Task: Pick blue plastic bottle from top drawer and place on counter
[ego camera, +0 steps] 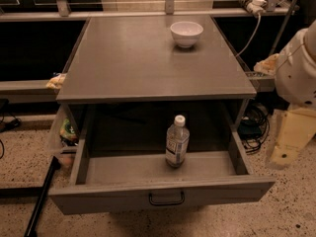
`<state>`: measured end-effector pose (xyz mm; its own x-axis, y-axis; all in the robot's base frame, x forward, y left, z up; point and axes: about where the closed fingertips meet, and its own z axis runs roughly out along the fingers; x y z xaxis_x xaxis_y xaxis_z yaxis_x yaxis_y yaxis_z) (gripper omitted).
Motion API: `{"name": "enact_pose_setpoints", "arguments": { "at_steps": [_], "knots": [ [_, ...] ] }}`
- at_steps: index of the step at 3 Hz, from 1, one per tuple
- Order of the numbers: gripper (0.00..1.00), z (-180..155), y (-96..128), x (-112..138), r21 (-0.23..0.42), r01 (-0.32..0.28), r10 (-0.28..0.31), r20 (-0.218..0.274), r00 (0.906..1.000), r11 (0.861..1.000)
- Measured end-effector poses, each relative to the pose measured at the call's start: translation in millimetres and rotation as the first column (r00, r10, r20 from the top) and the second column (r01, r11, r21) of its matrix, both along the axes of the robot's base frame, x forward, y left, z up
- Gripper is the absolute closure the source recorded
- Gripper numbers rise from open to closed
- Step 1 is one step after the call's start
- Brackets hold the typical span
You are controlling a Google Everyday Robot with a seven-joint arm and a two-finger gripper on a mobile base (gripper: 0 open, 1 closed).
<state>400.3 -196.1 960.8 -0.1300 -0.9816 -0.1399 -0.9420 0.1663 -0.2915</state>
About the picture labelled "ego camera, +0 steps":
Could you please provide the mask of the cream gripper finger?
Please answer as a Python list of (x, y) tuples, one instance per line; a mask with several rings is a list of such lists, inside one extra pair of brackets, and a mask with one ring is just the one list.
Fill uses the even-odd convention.
[(316, 111), (290, 106), (275, 110), (271, 118), (266, 166), (281, 170), (289, 167), (316, 134)]

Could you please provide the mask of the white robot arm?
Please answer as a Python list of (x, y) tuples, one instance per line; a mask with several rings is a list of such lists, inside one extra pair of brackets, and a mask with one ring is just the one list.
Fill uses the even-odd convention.
[(298, 31), (279, 53), (275, 86), (289, 106), (276, 116), (276, 141), (268, 162), (283, 169), (316, 133), (316, 21)]

